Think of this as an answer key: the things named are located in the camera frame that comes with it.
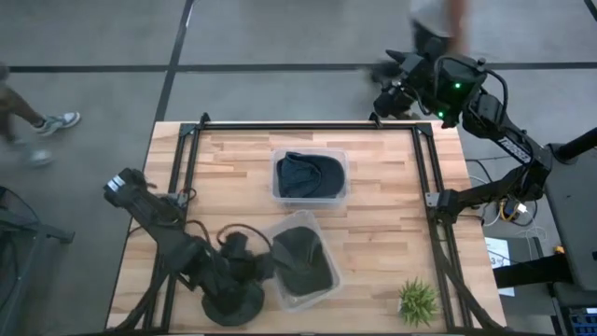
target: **plastic bin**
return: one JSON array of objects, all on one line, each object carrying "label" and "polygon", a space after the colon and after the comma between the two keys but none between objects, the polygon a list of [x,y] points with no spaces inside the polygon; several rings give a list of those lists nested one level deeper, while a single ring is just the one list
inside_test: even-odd
[{"label": "plastic bin", "polygon": [[[299,154],[307,155],[324,155],[338,160],[342,165],[342,169],[344,170],[344,188],[338,193],[338,195],[336,195],[335,198],[281,197],[280,190],[278,190],[278,172],[276,171],[276,163],[284,158],[286,152],[297,152]],[[276,202],[290,206],[312,205],[310,207],[319,208],[341,205],[344,203],[344,201],[346,201],[348,195],[350,194],[350,177],[348,168],[348,155],[346,155],[344,150],[339,148],[277,148],[271,153],[271,194]]]},{"label": "plastic bin", "polygon": [[273,237],[283,231],[288,229],[294,229],[296,227],[306,227],[313,230],[320,238],[324,255],[327,259],[327,264],[330,267],[331,275],[332,275],[332,286],[329,289],[317,291],[308,295],[304,296],[294,296],[293,294],[289,293],[284,286],[284,283],[279,278],[276,271],[274,271],[273,282],[276,288],[276,296],[278,297],[278,302],[282,309],[287,312],[299,312],[304,309],[307,309],[317,302],[328,298],[330,295],[338,292],[342,288],[342,277],[340,274],[340,267],[334,261],[331,256],[330,249],[327,246],[326,240],[324,239],[321,230],[319,229],[319,224],[317,224],[317,220],[311,211],[307,210],[300,210],[292,215],[285,217],[280,223],[275,224],[274,226],[266,229],[263,233],[270,239],[273,240]]}]

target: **black cable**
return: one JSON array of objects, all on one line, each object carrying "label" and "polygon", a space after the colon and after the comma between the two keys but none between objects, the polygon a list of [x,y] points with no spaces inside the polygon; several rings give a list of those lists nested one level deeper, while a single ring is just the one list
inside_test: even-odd
[{"label": "black cable", "polygon": [[467,161],[467,162],[475,162],[476,164],[478,164],[481,167],[481,169],[483,170],[483,173],[485,173],[485,175],[489,179],[489,181],[493,182],[492,177],[489,175],[489,172],[485,168],[485,165],[483,165],[483,163],[481,163],[481,161],[479,161],[477,159],[466,159],[465,161]]},{"label": "black cable", "polygon": [[5,234],[9,234],[8,236],[8,244],[10,245],[10,248],[12,249],[12,265],[14,267],[14,272],[15,272],[15,280],[12,282],[12,285],[10,286],[10,291],[8,292],[7,296],[3,299],[2,304],[0,304],[0,312],[2,312],[4,310],[4,307],[7,305],[8,301],[10,300],[10,297],[12,296],[12,293],[15,290],[15,287],[17,286],[17,283],[19,282],[19,258],[17,257],[17,247],[15,245],[14,239],[12,237],[12,233],[5,233]]},{"label": "black cable", "polygon": [[178,193],[181,194],[183,192],[186,192],[187,190],[188,190],[187,203],[189,203],[189,202],[193,201],[195,199],[195,197],[197,197],[197,191],[194,188],[188,188],[188,189],[180,189],[180,191],[178,191]]},{"label": "black cable", "polygon": [[133,232],[135,232],[135,231],[137,231],[137,230],[139,230],[139,229],[142,229],[142,228],[143,228],[142,226],[138,226],[138,227],[136,227],[136,228],[134,228],[134,229],[130,230],[130,231],[129,231],[129,236],[131,236],[131,234],[132,234]]},{"label": "black cable", "polygon": [[495,79],[497,79],[500,82],[500,84],[502,84],[503,98],[502,98],[502,115],[500,117],[500,123],[501,123],[502,119],[506,115],[505,112],[507,111],[507,97],[508,97],[507,83],[506,83],[506,80],[503,77],[499,76],[492,69],[485,69],[485,72],[487,72],[488,74],[492,75]]},{"label": "black cable", "polygon": [[207,244],[211,245],[212,244],[212,240],[209,237],[209,232],[207,231],[207,228],[205,228],[205,224],[203,224],[202,222],[200,222],[199,220],[196,219],[190,219],[187,221],[187,224],[197,224],[201,227],[201,230],[203,231],[203,235],[205,236],[205,240],[207,241]]},{"label": "black cable", "polygon": [[407,83],[401,83],[400,85],[404,88],[413,91],[416,99],[413,99],[411,96],[409,96],[409,98],[417,101],[417,105],[419,106],[419,109],[421,110],[421,112],[423,112],[424,115],[431,116],[431,112],[427,111],[427,109],[423,105],[423,99],[421,99],[421,95],[414,88],[412,88],[411,85]]},{"label": "black cable", "polygon": [[222,236],[222,233],[224,233],[224,231],[226,231],[229,228],[235,228],[235,227],[245,228],[250,231],[253,231],[254,233],[256,233],[259,237],[261,237],[265,241],[265,243],[268,245],[268,248],[271,251],[271,243],[270,243],[270,240],[268,239],[268,237],[266,237],[265,234],[263,234],[261,231],[255,229],[252,226],[246,225],[246,224],[229,224],[229,225],[225,226],[224,228],[222,228],[220,231],[217,232],[217,235],[215,236],[217,242],[220,243],[220,245],[224,245],[224,242],[222,242],[222,240],[220,239],[220,237]]}]

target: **dark blue cloth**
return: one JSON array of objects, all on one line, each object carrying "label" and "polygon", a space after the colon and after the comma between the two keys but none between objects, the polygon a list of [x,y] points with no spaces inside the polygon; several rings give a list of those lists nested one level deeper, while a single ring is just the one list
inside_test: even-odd
[{"label": "dark blue cloth", "polygon": [[303,155],[287,152],[278,162],[278,186],[281,197],[308,197],[321,184],[321,172],[312,163],[303,161]]}]

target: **small green plant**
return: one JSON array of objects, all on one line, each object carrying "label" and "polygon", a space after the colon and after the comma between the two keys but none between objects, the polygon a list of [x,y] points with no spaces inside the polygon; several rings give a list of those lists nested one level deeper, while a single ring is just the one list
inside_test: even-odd
[{"label": "small green plant", "polygon": [[436,291],[419,281],[419,278],[414,279],[414,282],[407,280],[400,289],[400,314],[404,321],[410,326],[419,327],[419,324],[425,323],[430,327],[429,322],[437,311],[436,295]]}]

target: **wooden table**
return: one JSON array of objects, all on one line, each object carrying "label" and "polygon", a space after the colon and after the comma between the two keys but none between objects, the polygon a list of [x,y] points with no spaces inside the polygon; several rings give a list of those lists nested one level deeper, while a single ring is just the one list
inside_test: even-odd
[{"label": "wooden table", "polygon": [[[442,130],[439,122],[433,124],[445,187],[469,188],[458,132]],[[153,132],[145,174],[158,186],[156,192],[168,188],[179,125],[179,122],[160,122]],[[188,218],[202,221],[215,235],[229,223],[266,229],[290,214],[292,210],[271,197],[270,159],[271,151],[277,147],[334,147],[348,153],[351,194],[347,203],[335,210],[314,211],[340,264],[343,289],[306,311],[290,314],[279,309],[269,280],[264,284],[263,311],[244,326],[224,328],[205,316],[200,289],[189,292],[178,284],[171,332],[445,331],[441,312],[431,327],[417,329],[405,325],[396,313],[398,290],[407,280],[418,277],[437,286],[409,132],[202,131],[193,181],[197,198],[189,207]],[[185,161],[182,166],[179,186],[183,184]],[[190,225],[187,230],[201,235],[197,226]],[[479,222],[463,217],[454,231],[466,284],[492,318],[505,325]],[[108,327],[122,321],[141,298],[149,284],[155,252],[155,243],[142,230],[128,239]],[[457,300],[451,292],[454,314],[460,321]],[[159,300],[156,321],[160,321],[160,309]]]}]

